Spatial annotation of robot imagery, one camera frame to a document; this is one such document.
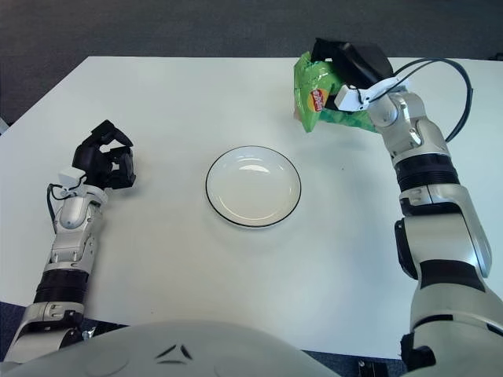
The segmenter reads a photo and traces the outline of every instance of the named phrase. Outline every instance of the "white plate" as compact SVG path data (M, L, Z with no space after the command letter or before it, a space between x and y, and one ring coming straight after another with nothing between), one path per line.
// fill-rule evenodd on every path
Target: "white plate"
M265 147L231 149L211 165L206 194L234 224L259 228L286 218L300 199L300 177L282 154Z

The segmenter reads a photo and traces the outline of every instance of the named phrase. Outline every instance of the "black rim of plate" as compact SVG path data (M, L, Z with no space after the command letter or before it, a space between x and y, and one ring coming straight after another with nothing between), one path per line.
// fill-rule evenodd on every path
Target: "black rim of plate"
M234 221L234 220L231 220L230 218L226 217L224 214L220 213L219 210L216 209L216 207L213 205L213 203L211 202L211 199L210 199L210 194L208 193L207 191L207 180L208 180L208 177L210 176L210 172L211 172L211 169L213 169L213 166L217 163L217 161L219 161L224 155L226 155L227 153L231 152L231 151L234 151L236 149L240 149L240 148L262 148L262 149L269 149L270 151L272 152L275 152L277 153L278 155L280 155L281 157L283 157L284 159L286 159L288 161L288 163L293 167L293 170L296 172L297 174L297 178L299 179L299 197L297 198L297 201L296 201L296 204L293 206L293 208L290 210L290 212L288 212L285 216L283 216L282 218L280 218L279 220L276 220L274 222L271 222L269 224L265 224L265 225L248 225L248 224L243 224L242 222L238 222L238 221ZM206 197L207 197L207 201L210 203L211 207L215 210L215 212L217 214L220 215L220 217L222 218L225 218L228 222L232 222L233 224L235 225L239 225L239 226L244 226L246 228L266 228L268 226L272 226L274 224L277 224L278 222L280 221L283 221L285 220L288 216L290 216L290 214L297 208L297 205L299 204L299 201L300 201L300 197L302 195L302 181L300 180L300 175L299 175L299 172L297 171L297 168L295 167L295 165L292 163L292 161L290 161L290 159L285 156L284 154L278 152L278 151L275 151L274 149L272 148L267 148L267 147L263 147L262 145L241 145L240 147L236 147L236 148L231 148L229 149L228 151L226 152L223 152L213 163L212 165L210 166L210 168L208 169L207 173L206 173L206 181L204 182L204 189L206 191Z

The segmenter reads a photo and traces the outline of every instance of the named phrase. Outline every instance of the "red label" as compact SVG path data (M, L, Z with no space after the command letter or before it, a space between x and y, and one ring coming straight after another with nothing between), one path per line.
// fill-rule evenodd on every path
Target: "red label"
M313 107L316 112L320 112L323 109L323 92L319 89L313 90L311 92L311 97L313 98Z

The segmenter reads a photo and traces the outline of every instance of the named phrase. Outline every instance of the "green snack bag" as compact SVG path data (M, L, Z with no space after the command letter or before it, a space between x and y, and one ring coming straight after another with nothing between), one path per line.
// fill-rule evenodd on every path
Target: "green snack bag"
M296 117L306 132L311 132L319 119L376 132L367 112L338 112L325 108L329 95L336 95L343 85L329 61L311 62L311 54L304 53L293 68L293 78Z

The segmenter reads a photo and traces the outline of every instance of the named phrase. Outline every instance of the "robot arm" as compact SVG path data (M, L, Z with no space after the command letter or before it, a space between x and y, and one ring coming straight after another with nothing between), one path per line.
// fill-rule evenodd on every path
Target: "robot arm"
M391 66L382 53L372 60L349 44L337 49L334 65L348 85L333 105L368 110L402 192L405 217L395 224L398 260L418 280L402 359L416 370L410 375L464 375L467 368L473 375L500 375L495 361L503 356L503 302L483 279L490 272L490 246L440 129L416 94L387 77ZM365 75L369 71L375 75ZM359 72L369 77L363 88L354 79Z
M125 146L100 151L113 140ZM73 167L60 172L61 184L49 186L48 204L56 237L34 303L26 308L5 361L24 363L82 340L79 325L97 252L101 211L107 202L104 190L134 183L130 146L121 131L104 121L76 149ZM54 194L54 187L61 189L59 196ZM49 194L63 201L55 216Z

